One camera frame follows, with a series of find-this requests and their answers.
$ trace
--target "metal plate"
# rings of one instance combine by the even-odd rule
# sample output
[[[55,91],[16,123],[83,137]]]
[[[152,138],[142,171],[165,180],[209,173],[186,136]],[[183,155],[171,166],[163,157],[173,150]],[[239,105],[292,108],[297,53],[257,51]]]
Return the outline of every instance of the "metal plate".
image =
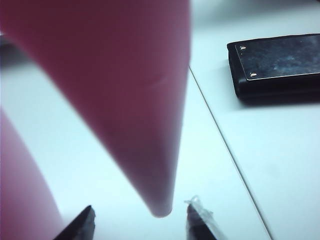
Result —
[[[249,81],[320,73],[320,35],[261,39],[235,47]]]

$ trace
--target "pink conical object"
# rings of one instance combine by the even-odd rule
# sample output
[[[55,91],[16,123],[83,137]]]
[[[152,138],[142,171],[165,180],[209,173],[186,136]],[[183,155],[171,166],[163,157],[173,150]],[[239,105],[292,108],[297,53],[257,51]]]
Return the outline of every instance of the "pink conical object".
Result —
[[[151,212],[168,215],[190,54],[189,1],[2,0],[0,22],[50,74]]]
[[[34,160],[1,111],[1,240],[52,240],[64,225]]]

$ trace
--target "black object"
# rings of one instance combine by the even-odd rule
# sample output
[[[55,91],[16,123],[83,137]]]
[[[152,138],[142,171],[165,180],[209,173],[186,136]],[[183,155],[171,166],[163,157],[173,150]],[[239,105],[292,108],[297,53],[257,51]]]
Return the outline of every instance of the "black object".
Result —
[[[240,99],[320,92],[320,34],[237,41],[227,48]]]
[[[87,206],[54,240],[92,240],[95,211]]]
[[[187,240],[217,240],[192,204],[187,208]]]

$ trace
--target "white surface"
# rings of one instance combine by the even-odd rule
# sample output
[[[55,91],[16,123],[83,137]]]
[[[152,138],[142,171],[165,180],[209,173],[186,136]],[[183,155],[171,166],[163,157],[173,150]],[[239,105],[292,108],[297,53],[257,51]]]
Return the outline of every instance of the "white surface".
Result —
[[[191,76],[173,211],[162,219],[151,216],[108,153],[33,63],[19,61],[2,68],[1,104],[38,163],[66,223],[86,205],[93,206],[95,240],[186,239],[184,200],[196,194],[214,212],[228,240],[269,239]]]
[[[227,51],[234,41],[319,33],[320,2],[195,0],[193,7],[191,70],[274,239],[320,239],[320,104],[242,104]]]

